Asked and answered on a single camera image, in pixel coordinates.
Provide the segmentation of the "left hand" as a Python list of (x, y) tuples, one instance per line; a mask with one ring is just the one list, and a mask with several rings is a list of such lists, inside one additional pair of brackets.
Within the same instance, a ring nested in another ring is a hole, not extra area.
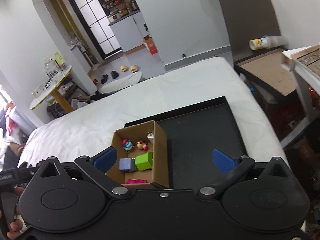
[[(17, 186), (14, 189), (14, 193), (20, 196), (24, 191), (24, 188), (21, 186)], [(23, 229), (23, 223), (20, 219), (16, 219), (10, 223), (10, 230), (7, 233), (8, 239), (16, 239), (19, 235), (21, 235)]]

